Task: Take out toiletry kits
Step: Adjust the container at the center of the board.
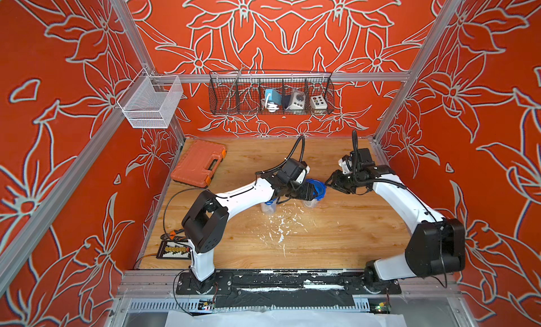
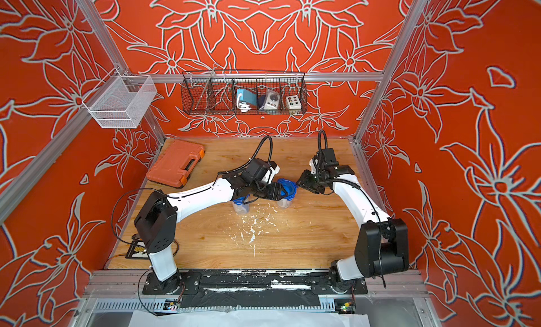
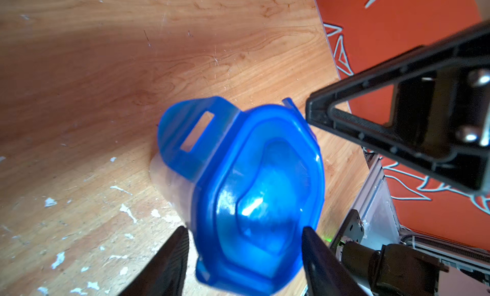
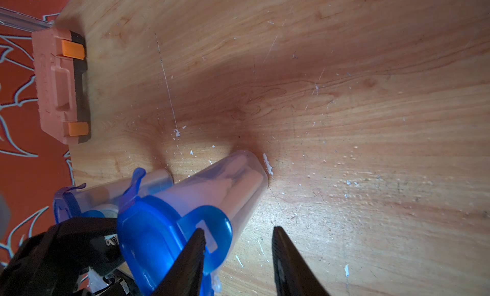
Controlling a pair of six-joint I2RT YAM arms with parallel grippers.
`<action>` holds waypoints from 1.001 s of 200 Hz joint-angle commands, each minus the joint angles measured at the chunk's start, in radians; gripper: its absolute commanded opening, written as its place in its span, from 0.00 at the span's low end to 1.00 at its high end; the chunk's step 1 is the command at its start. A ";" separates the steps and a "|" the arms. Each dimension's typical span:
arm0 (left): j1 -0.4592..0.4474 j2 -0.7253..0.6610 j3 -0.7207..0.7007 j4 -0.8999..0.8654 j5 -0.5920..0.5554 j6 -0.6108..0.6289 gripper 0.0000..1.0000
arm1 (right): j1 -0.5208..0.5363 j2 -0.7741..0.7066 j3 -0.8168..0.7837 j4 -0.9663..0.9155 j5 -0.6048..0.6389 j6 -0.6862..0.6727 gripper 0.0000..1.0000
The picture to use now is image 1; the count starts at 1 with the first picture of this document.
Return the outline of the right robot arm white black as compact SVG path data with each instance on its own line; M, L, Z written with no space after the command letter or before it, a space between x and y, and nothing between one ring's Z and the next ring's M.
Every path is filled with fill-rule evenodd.
M397 279L429 278L461 272L466 266L466 229L429 207L387 165L377 165L352 133L352 151L339 161L326 186L356 195L374 192L400 216L410 234L404 252L366 263L364 283L375 288Z

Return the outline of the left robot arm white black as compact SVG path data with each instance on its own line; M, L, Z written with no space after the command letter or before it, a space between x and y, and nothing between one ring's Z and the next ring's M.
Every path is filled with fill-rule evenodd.
M315 187L307 181L309 172L306 162L290 158L273 169L256 172L255 182L241 188L218 194L203 190L182 221L190 246L192 277L205 282L214 275L214 249L237 214L281 197L312 201Z

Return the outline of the clear plastic cup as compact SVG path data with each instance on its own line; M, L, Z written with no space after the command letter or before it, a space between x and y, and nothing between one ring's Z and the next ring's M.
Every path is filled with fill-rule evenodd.
M302 204L304 205L304 207L306 208L315 208L318 206L318 203L319 201L317 199L313 199L313 200L303 200L302 201Z

